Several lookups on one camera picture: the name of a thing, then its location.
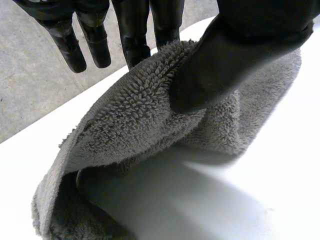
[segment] white surface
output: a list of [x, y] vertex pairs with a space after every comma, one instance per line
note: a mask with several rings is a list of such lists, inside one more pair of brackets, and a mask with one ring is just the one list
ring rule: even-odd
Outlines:
[[[181, 39], [199, 39], [209, 22], [207, 19], [187, 28]], [[152, 240], [161, 239], [161, 235], [177, 240], [257, 240], [267, 239], [263, 232], [268, 229], [277, 233], [268, 239], [320, 239], [320, 76], [319, 63], [314, 58], [320, 56], [319, 42], [320, 29], [301, 48], [303, 63], [296, 81], [243, 157], [220, 166], [214, 165], [217, 160], [214, 153], [169, 149], [162, 153], [166, 161], [161, 162], [162, 167], [153, 176], [140, 176], [140, 180], [161, 180], [167, 189], [162, 194], [138, 191], [134, 200], [122, 200], [141, 204], [139, 200], [143, 203], [145, 196], [149, 196], [162, 212], [152, 212], [155, 208], [150, 206], [144, 210], [136, 208], [135, 212], [122, 205], [122, 213], [115, 208], [118, 214], [115, 217], [146, 240], [150, 240], [150, 232], [154, 234]], [[126, 71], [126, 67], [120, 69], [0, 144], [1, 239], [39, 239], [32, 227], [30, 211], [37, 184], [53, 163], [61, 140]], [[155, 159], [138, 167], [136, 172], [155, 169], [152, 164], [158, 162]], [[188, 179], [188, 183], [182, 184], [175, 178], [179, 176]], [[157, 184], [150, 181], [140, 190]], [[157, 201], [157, 196], [170, 201]], [[164, 220], [170, 217], [177, 224], [170, 227], [167, 219], [167, 224], [162, 222], [155, 227], [154, 214], [162, 214]]]

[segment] folded towel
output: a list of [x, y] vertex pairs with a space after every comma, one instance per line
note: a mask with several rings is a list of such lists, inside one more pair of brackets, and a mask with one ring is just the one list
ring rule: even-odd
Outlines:
[[175, 114], [170, 109], [169, 86], [194, 46], [191, 40], [164, 46], [120, 78], [90, 108], [61, 144], [33, 196], [33, 226], [38, 235], [43, 239], [136, 239], [81, 196], [78, 172], [106, 166], [108, 173], [122, 176], [174, 143], [241, 154], [301, 66], [298, 49], [253, 74], [220, 104]]

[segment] towel fold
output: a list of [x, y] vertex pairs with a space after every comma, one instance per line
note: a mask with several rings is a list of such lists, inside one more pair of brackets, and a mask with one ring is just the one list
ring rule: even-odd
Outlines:
[[78, 172], [104, 166], [106, 173], [123, 176], [174, 143], [239, 155], [301, 66], [298, 49], [253, 74], [220, 104], [175, 114], [170, 109], [169, 86], [194, 46], [191, 40], [164, 46], [120, 78], [90, 108], [60, 145], [33, 196], [33, 226], [38, 235], [43, 239], [137, 239], [81, 196]]

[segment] concrete floor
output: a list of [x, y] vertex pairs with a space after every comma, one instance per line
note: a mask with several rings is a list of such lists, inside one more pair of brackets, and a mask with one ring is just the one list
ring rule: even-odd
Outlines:
[[[181, 30], [218, 14], [212, 0], [186, 0]], [[104, 22], [112, 64], [95, 66], [77, 20], [73, 27], [87, 63], [75, 74], [47, 31], [12, 0], [0, 1], [0, 143], [126, 65], [115, 11]], [[151, 13], [147, 42], [156, 47]]]

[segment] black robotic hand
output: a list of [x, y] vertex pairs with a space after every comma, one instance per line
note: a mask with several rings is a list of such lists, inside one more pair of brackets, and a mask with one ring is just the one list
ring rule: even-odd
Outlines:
[[[109, 0], [13, 0], [35, 18], [51, 35], [74, 73], [87, 65], [72, 27], [75, 12], [98, 68], [111, 64], [104, 27]], [[185, 0], [111, 0], [118, 20], [120, 38], [129, 69], [150, 57], [147, 19], [151, 7], [156, 46], [179, 39]]]
[[[71, 70], [86, 62], [72, 29], [75, 11], [95, 64], [110, 63], [104, 20], [109, 0], [14, 0], [51, 34]], [[111, 0], [129, 69], [150, 56], [149, 5], [157, 47], [179, 39], [184, 0]], [[170, 86], [171, 108], [189, 113], [217, 104], [265, 64], [302, 46], [313, 32], [319, 0], [217, 0], [211, 22]]]

